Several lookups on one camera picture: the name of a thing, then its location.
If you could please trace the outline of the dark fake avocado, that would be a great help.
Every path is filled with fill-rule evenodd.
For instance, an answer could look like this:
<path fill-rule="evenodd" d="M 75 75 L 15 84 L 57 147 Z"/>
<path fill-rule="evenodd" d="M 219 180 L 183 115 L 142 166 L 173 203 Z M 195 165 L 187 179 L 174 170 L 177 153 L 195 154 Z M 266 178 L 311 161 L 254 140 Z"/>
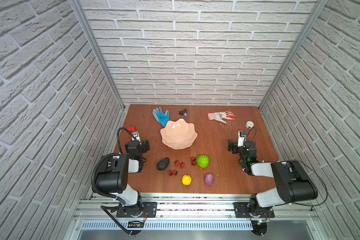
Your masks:
<path fill-rule="evenodd" d="M 170 163 L 169 158 L 164 158 L 164 159 L 160 160 L 157 163 L 157 170 L 164 171 L 169 166 L 169 163 Z"/>

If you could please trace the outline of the red cherry pair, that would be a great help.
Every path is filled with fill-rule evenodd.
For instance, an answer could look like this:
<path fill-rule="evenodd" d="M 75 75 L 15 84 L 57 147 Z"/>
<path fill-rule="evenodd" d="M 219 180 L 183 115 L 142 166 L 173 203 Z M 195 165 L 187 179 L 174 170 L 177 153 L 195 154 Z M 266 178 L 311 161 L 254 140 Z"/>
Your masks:
<path fill-rule="evenodd" d="M 180 167 L 180 168 L 184 168 L 184 167 L 185 167 L 185 163 L 176 160 L 176 161 L 175 161 L 175 166 L 176 166 L 176 167 Z"/>
<path fill-rule="evenodd" d="M 173 170 L 173 171 L 169 170 L 168 174 L 169 174 L 169 176 L 176 176 L 178 174 L 178 171 L 177 170 Z"/>
<path fill-rule="evenodd" d="M 195 165 L 197 164 L 197 159 L 196 159 L 196 157 L 191 157 L 190 160 L 191 160 L 191 164 L 192 164 L 193 166 L 195 166 Z"/>

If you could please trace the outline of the green bumpy fake fruit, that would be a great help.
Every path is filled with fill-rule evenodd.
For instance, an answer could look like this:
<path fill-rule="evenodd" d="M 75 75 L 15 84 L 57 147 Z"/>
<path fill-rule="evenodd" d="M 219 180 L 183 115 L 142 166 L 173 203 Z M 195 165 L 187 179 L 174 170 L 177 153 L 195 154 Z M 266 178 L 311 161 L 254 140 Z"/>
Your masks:
<path fill-rule="evenodd" d="M 197 165 L 202 168 L 202 169 L 205 169 L 209 166 L 210 164 L 210 159 L 208 156 L 206 155 L 200 155 L 198 156 L 197 158 Z"/>

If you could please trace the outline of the purple fake cabbage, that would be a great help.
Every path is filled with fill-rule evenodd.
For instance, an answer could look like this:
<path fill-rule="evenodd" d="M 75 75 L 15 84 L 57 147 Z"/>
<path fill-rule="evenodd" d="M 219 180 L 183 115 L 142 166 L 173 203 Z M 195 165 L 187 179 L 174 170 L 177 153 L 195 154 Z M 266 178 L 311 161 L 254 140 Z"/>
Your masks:
<path fill-rule="evenodd" d="M 215 182 L 215 177 L 212 173 L 207 173 L 205 174 L 205 177 L 204 177 L 204 183 L 206 185 L 213 185 Z"/>

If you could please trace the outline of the yellow fake pear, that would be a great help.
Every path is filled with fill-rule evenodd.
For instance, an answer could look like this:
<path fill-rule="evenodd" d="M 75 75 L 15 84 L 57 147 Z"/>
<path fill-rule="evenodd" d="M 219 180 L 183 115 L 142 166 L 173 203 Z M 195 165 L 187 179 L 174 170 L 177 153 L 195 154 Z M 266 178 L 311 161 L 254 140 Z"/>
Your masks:
<path fill-rule="evenodd" d="M 189 186 L 192 182 L 192 178 L 190 175 L 183 175 L 182 177 L 182 184 L 185 186 Z"/>

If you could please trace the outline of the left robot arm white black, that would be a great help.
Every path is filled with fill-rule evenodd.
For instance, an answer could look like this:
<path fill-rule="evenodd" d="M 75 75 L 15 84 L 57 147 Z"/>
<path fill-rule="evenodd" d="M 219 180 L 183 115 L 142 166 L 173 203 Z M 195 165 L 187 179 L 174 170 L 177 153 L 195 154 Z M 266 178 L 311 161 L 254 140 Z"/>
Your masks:
<path fill-rule="evenodd" d="M 120 202 L 118 216 L 137 218 L 144 212 L 141 194 L 128 184 L 129 174 L 143 170 L 143 154 L 150 150 L 149 141 L 132 140 L 125 145 L 126 153 L 102 156 L 95 165 L 91 185 L 93 192 Z"/>

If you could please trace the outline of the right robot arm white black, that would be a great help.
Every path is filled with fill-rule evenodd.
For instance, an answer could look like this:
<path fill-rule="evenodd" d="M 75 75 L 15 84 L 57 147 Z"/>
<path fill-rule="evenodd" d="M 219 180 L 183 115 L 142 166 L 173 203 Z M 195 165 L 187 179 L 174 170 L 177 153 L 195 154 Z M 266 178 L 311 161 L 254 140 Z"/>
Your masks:
<path fill-rule="evenodd" d="M 300 201 L 314 200 L 318 190 L 298 161 L 259 162 L 252 141 L 228 141 L 228 151 L 239 155 L 239 164 L 250 176 L 268 177 L 275 180 L 276 187 L 262 193 L 253 194 L 247 205 L 252 217 L 270 217 L 274 206 Z"/>

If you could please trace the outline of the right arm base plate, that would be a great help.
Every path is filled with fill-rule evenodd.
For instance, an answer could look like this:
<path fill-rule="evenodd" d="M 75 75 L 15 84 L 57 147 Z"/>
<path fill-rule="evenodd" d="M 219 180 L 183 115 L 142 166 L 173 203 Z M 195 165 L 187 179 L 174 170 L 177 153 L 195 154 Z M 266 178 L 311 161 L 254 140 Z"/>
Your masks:
<path fill-rule="evenodd" d="M 265 218 L 271 219 L 275 217 L 272 207 L 261 208 L 256 204 L 249 202 L 235 202 L 233 203 L 236 218 Z"/>

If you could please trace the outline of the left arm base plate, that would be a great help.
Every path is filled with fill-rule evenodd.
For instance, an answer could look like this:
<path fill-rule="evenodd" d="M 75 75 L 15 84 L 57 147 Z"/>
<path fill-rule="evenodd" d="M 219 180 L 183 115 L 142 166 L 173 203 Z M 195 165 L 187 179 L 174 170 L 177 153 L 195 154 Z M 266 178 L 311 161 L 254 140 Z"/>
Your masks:
<path fill-rule="evenodd" d="M 117 210 L 117 218 L 155 218 L 157 213 L 157 202 L 143 202 L 134 206 L 122 207 Z"/>

